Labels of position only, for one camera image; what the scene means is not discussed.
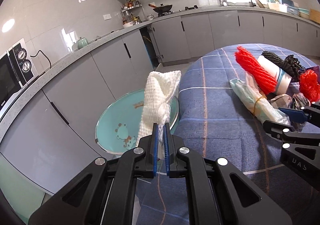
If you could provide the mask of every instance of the marble countertop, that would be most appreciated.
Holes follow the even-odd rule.
[[[3,139],[5,133],[7,132],[8,128],[10,127],[11,123],[14,121],[14,119],[17,117],[19,112],[22,110],[22,108],[29,102],[29,100],[38,92],[42,87],[44,87],[45,84],[47,84],[50,80],[52,80],[56,75],[58,75],[61,71],[63,71],[66,67],[71,65],[73,62],[81,58],[82,56],[86,55],[87,53],[91,52],[92,50],[96,49],[97,47],[121,36],[124,35],[130,31],[133,31],[135,29],[139,29],[142,27],[145,27],[153,22],[165,20],[168,18],[176,17],[176,16],[182,16],[187,14],[193,14],[193,13],[203,13],[203,12],[211,12],[211,11],[225,11],[225,10],[245,10],[245,11],[256,11],[256,12],[266,12],[266,13],[276,13],[280,15],[286,15],[295,19],[299,19],[302,21],[305,21],[307,23],[310,23],[316,27],[319,27],[319,25],[306,20],[304,18],[301,18],[299,16],[295,16],[289,13],[282,13],[275,10],[270,9],[263,9],[263,8],[255,8],[255,7],[237,7],[237,6],[231,6],[231,7],[205,7],[202,9],[194,9],[194,10],[188,10],[188,11],[181,11],[181,12],[175,12],[170,15],[166,15],[160,18],[155,18],[151,21],[142,22],[140,24],[118,30],[116,32],[110,33],[107,36],[89,43],[89,45],[85,46],[84,48],[80,50],[75,50],[70,53],[68,53],[66,56],[61,58],[59,61],[54,63],[52,65],[51,69],[47,69],[45,73],[40,76],[30,87],[28,87],[21,96],[15,101],[15,103],[10,107],[6,115],[2,118],[0,122],[0,142]]]

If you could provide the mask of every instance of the paper cup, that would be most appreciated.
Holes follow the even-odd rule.
[[[276,79],[277,85],[274,93],[276,95],[285,94],[289,87],[291,76],[262,55],[258,58],[258,63]]]

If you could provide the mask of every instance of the white towel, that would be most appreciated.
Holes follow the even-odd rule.
[[[144,106],[137,145],[140,138],[151,135],[153,123],[159,125],[158,158],[164,159],[163,126],[170,120],[170,102],[181,78],[181,71],[150,72],[144,90]]]

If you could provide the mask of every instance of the wall socket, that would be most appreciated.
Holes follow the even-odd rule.
[[[104,14],[103,19],[105,20],[111,19],[111,14]]]

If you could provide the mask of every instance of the wok handle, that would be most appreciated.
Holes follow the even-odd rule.
[[[149,6],[152,7],[152,8],[158,8],[157,6],[152,5],[152,4],[149,4]]]

